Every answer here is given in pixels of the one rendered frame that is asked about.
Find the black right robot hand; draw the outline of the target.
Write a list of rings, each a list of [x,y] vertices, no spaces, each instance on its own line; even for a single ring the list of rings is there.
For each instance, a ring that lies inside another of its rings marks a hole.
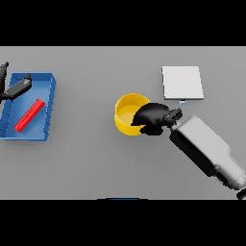
[[[135,113],[132,126],[141,126],[142,134],[161,135],[163,126],[171,128],[182,116],[180,108],[171,110],[164,104],[148,103]]]

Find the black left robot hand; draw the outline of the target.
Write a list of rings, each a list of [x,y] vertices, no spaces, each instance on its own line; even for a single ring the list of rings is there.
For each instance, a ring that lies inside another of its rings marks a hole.
[[[9,67],[9,63],[7,61],[0,65],[0,103],[4,100],[13,101],[17,97],[27,92],[32,87],[31,74],[27,73],[25,77],[17,84],[11,86],[8,89],[5,89],[5,81],[7,77],[8,67]]]

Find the yellow bowl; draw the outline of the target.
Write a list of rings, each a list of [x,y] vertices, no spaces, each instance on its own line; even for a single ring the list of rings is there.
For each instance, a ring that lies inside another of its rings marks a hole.
[[[121,96],[114,108],[114,124],[119,132],[128,136],[140,135],[143,126],[132,126],[135,113],[144,105],[149,103],[149,99],[137,93],[128,93]]]

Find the red beaker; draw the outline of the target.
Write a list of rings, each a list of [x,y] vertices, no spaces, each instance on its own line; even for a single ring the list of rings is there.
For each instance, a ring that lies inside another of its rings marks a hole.
[[[25,112],[25,114],[18,120],[13,128],[17,132],[21,133],[44,106],[45,103],[42,100],[37,99]]]

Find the pale square measuring scale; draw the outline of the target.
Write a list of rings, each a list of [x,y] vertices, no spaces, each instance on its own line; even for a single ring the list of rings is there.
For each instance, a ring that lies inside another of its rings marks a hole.
[[[163,66],[161,68],[165,100],[203,100],[198,66]]]

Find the blue tray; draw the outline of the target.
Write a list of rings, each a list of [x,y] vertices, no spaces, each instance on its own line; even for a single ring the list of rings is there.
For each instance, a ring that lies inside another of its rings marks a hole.
[[[50,120],[56,79],[52,72],[31,72],[32,87],[18,98],[3,102],[0,115],[0,139],[46,141],[49,136]],[[40,99],[44,106],[19,133],[14,129],[18,120]]]

